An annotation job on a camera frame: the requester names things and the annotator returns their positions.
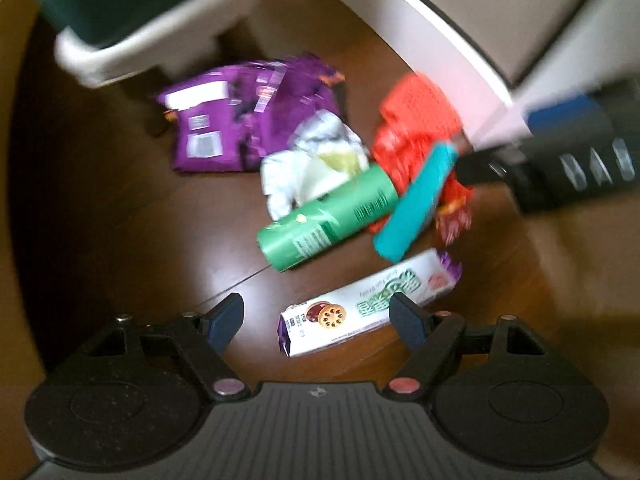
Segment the green cylindrical can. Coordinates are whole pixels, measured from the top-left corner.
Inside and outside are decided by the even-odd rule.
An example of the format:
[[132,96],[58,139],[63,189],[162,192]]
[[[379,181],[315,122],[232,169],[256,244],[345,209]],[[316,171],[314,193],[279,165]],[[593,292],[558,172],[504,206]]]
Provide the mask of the green cylindrical can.
[[283,272],[314,258],[390,214],[399,196],[377,164],[294,209],[257,233],[270,266]]

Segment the crumpled silver white wrapper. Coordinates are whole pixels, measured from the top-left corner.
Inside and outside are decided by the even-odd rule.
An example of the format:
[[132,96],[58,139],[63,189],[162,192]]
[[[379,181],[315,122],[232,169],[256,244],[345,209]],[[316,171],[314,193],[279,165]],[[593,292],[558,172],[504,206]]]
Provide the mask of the crumpled silver white wrapper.
[[369,151],[341,118],[318,110],[294,131],[288,148],[262,161],[262,194],[272,220],[362,174]]

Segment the red plastic bag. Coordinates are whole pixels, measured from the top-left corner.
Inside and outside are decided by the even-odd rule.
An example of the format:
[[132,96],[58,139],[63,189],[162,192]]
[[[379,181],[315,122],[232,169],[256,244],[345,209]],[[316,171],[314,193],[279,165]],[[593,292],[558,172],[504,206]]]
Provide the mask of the red plastic bag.
[[378,128],[372,156],[399,196],[390,215],[370,225],[380,256],[400,260],[430,224],[445,245],[471,227],[473,191],[454,174],[459,138],[389,124]]

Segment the orange foam fruit net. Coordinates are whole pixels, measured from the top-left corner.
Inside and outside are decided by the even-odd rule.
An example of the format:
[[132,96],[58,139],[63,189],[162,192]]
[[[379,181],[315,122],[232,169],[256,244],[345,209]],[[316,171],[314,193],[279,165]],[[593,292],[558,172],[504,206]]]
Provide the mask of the orange foam fruit net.
[[462,120],[437,84],[421,73],[408,73],[378,108],[382,124],[374,147],[391,151],[413,141],[449,140],[462,133]]

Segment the teal sponge block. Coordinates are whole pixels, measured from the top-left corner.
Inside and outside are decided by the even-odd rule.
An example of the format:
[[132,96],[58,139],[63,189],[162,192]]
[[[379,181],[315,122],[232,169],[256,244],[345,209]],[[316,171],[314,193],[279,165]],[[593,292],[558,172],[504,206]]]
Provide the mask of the teal sponge block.
[[398,263],[423,227],[431,220],[450,172],[458,158],[450,143],[436,143],[420,174],[401,197],[383,229],[375,235],[376,252],[391,263]]

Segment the white cookie package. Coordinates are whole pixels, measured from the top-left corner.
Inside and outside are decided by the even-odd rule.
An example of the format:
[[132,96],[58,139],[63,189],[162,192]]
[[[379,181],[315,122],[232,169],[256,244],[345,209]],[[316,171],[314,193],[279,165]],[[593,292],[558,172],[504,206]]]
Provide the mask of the white cookie package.
[[396,294],[428,304],[454,289],[462,265],[448,252],[429,249],[355,283],[292,304],[278,323],[280,351],[289,358],[341,344],[390,322],[388,307]]

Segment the purple snack bag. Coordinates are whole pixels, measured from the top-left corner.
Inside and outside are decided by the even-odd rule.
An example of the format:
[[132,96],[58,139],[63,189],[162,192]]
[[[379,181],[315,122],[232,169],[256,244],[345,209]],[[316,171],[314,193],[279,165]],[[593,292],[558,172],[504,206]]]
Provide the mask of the purple snack bag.
[[216,67],[163,89],[156,102],[177,124],[175,168],[257,170],[318,110],[342,114],[334,88],[344,80],[336,68],[304,54]]

